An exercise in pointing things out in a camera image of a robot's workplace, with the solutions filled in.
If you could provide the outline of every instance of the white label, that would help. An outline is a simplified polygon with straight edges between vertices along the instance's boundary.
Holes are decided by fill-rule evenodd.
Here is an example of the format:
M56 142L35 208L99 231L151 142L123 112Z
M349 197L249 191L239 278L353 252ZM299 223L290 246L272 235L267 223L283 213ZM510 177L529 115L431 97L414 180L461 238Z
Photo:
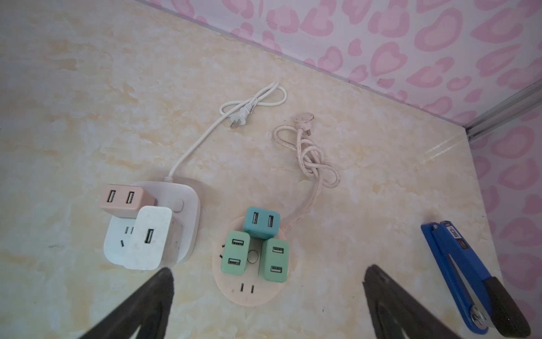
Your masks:
M461 239L461 236L459 235L459 233L455 230L454 226L448 226L446 227L451 235L455 238L455 239Z

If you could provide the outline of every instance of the usb port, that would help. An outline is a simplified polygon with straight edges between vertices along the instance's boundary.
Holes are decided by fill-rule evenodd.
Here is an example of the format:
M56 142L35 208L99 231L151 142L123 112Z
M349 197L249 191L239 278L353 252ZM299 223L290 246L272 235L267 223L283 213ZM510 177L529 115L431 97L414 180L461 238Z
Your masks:
M113 198L115 198L115 190L112 189L111 192L109 192L109 198L107 198L107 202L113 202Z
M130 192L130 194L128 194L128 199L126 200L126 203L132 203L133 199L134 199L134 192Z
M152 233L154 233L154 229L149 228L147 231L147 237L145 238L145 243L150 244L152 239Z

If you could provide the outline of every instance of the white power cord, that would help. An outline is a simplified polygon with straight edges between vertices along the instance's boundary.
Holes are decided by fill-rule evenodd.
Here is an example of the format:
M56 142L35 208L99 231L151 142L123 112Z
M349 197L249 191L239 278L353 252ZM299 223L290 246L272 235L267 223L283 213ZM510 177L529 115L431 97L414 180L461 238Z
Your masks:
M279 145L284 146L295 152L295 156L298 159L299 168L301 169L303 174L308 177L314 176L316 178L316 180L314 181L315 189L313 190L312 196L310 197L307 206L305 206L305 208L298 216L286 223L284 227L281 227L284 233L288 233L294 225L299 223L311 211L314 204L316 203L316 199L320 194L320 191L322 190L322 186L327 188L335 188L339 185L340 182L339 171L337 171L335 167L324 163L324 151L322 150L322 148L316 146L315 143L303 137L304 131L307 131L307 134L310 133L309 128L312 127L313 118L314 116L311 118L310 124L300 124L298 122L299 119L296 118L296 127L290 125L282 125L275 128L275 131L273 131L273 138ZM290 130L297 133L295 145L279 138L279 132L283 130ZM335 181L329 182L325 180L322 173L323 170L332 171L335 174Z
M277 88L282 92L282 94L284 94L284 97L282 98L282 100L277 101L275 103L263 103L263 102L261 102L268 95L273 93ZM192 145L192 147L190 147L188 149L188 151L186 151L183 154L183 156L175 163L175 165L173 165L173 167L171 168L171 171L166 176L164 181L165 182L173 182L173 174L175 173L175 171L177 170L179 165L186 158L188 158L188 156L190 154L192 154L192 152L194 152L194 150L205 140L205 138L209 134L211 134L211 132L215 129L215 127L218 126L226 118L230 118L230 120L231 120L230 127L232 129L235 129L238 126L244 125L244 124L247 123L247 116L250 113L252 113L252 110L254 109L254 107L256 107L256 106L278 106L278 105L284 103L284 101L286 101L287 97L288 97L288 94L286 93L286 90L282 86L279 86L278 82L272 82L271 84L269 84L268 86L262 88L258 93L256 93L255 95L253 95L252 97L250 97L249 99L247 99L245 101L235 100L235 101L229 101L229 102L227 102L225 104L222 104L220 106L220 108L218 109L218 112L221 114L221 117L218 120L216 120L215 123L213 123L211 125L211 127L209 127L205 131L205 133L203 133L202 136L194 143L194 145ZM228 106L231 106L231 105L235 105L235 107L232 108L231 110L229 110L228 112L224 112L224 108L228 107Z

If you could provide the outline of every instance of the marble tabletop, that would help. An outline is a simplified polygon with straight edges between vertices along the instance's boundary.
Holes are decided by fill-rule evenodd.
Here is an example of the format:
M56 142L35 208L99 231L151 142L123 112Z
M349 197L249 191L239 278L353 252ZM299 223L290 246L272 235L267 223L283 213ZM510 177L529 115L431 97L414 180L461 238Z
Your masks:
M279 81L283 105L257 107L236 130L220 125L176 173L202 209L192 256L172 268L166 337L373 338L362 286L371 264L463 338L477 337L420 231L451 220L500 277L463 128L133 0L0 10L3 335L77 338L152 276L104 257L100 189L162 180L221 103ZM341 184L288 233L280 294L235 305L213 279L212 244L249 206L288 216L304 201L312 182L271 133L305 111Z

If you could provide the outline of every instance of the pink patterned wallpaper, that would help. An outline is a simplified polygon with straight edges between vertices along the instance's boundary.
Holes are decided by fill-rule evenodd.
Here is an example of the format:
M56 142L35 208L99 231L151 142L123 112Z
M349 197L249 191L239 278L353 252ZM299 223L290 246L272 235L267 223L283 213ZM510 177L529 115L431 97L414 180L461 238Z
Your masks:
M542 77L541 0L140 0L464 124Z
M542 108L470 148L505 287L542 339Z

